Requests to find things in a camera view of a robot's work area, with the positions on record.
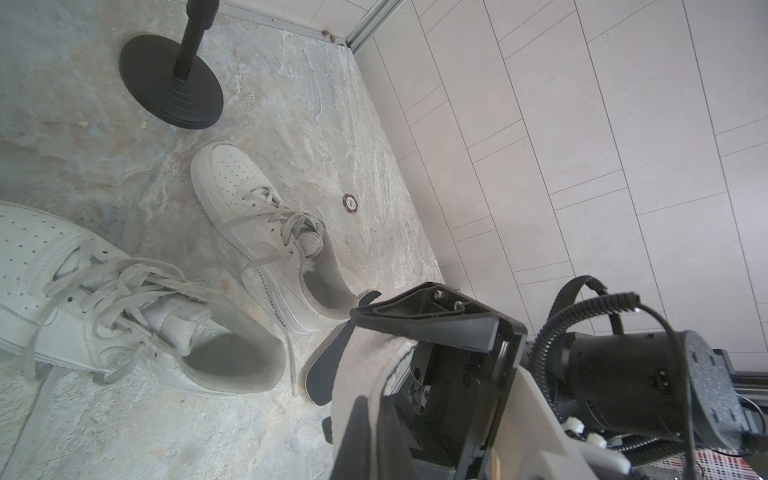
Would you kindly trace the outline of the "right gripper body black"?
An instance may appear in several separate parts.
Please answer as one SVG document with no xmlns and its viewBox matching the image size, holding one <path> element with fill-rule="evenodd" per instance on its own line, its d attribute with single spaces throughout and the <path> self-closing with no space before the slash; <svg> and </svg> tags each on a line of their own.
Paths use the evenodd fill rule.
<svg viewBox="0 0 768 480">
<path fill-rule="evenodd" d="M 406 429 L 415 479 L 484 478 L 526 328 L 434 282 L 388 300 L 365 300 L 350 319 L 416 342 L 390 394 Z"/>
</svg>

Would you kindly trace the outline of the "black insole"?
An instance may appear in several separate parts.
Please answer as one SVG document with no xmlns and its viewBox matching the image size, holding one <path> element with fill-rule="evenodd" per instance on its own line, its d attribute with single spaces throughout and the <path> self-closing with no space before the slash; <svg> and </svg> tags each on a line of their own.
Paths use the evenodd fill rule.
<svg viewBox="0 0 768 480">
<path fill-rule="evenodd" d="M 406 429 L 390 395 L 408 370 L 416 342 L 359 327 L 337 326 L 314 352 L 306 389 L 318 405 L 333 446 L 332 479 L 415 479 Z"/>
</svg>

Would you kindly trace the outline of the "white sneaker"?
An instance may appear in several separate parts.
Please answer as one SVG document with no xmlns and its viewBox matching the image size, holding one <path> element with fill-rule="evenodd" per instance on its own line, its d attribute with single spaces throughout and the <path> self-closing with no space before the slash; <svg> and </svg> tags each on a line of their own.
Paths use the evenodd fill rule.
<svg viewBox="0 0 768 480">
<path fill-rule="evenodd" d="M 284 329 L 296 334 L 349 319 L 359 297 L 339 270 L 331 237 L 317 216 L 291 208 L 237 147 L 203 147 L 190 167 L 206 216 L 247 261 L 237 275 Z"/>
<path fill-rule="evenodd" d="M 66 219 L 1 206 L 1 346 L 111 385 L 143 371 L 211 397 L 281 380 L 282 342 L 224 295 L 174 265 L 133 257 Z"/>
</svg>

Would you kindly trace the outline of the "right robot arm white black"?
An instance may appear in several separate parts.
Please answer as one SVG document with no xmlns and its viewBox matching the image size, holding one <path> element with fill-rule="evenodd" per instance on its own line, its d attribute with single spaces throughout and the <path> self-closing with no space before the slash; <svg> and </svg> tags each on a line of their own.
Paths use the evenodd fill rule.
<svg viewBox="0 0 768 480">
<path fill-rule="evenodd" d="M 446 285 L 363 296 L 318 350 L 307 390 L 335 479 L 642 479 L 701 450 L 767 473 L 767 407 L 745 408 L 726 352 L 698 333 L 627 333 L 638 294 L 584 275 L 535 336 Z"/>
</svg>

